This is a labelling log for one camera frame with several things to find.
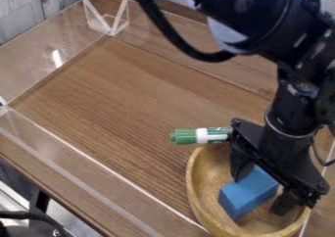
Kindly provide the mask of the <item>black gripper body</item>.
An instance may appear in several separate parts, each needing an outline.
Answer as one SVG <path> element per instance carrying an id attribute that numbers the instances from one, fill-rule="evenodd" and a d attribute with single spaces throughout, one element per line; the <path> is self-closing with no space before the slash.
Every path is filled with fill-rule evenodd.
<path id="1" fill-rule="evenodd" d="M 263 125 L 234 118 L 230 133 L 231 146 L 239 146 L 284 189 L 302 192 L 304 206 L 311 209 L 330 192 L 330 184 L 310 156 L 319 127 L 312 118 L 280 118 L 270 113 Z"/>

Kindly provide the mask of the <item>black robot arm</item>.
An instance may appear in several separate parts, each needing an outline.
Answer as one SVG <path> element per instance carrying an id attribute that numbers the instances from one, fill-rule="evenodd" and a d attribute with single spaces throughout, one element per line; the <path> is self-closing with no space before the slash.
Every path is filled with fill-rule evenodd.
<path id="1" fill-rule="evenodd" d="M 284 186 L 272 213 L 314 207 L 330 191 L 311 155 L 322 127 L 335 130 L 335 18 L 320 0 L 194 0 L 223 48 L 278 64 L 278 91 L 258 125 L 232 120 L 231 174 L 259 165 Z"/>

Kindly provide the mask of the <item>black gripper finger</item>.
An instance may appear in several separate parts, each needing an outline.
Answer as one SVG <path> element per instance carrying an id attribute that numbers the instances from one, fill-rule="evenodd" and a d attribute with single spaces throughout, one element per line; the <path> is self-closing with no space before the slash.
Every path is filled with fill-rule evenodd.
<path id="1" fill-rule="evenodd" d="M 298 189 L 286 188 L 271 206 L 271 213 L 284 215 L 294 209 L 304 209 L 302 192 Z"/>
<path id="2" fill-rule="evenodd" d="M 251 173 L 254 162 L 238 145 L 231 146 L 231 176 L 240 182 Z"/>

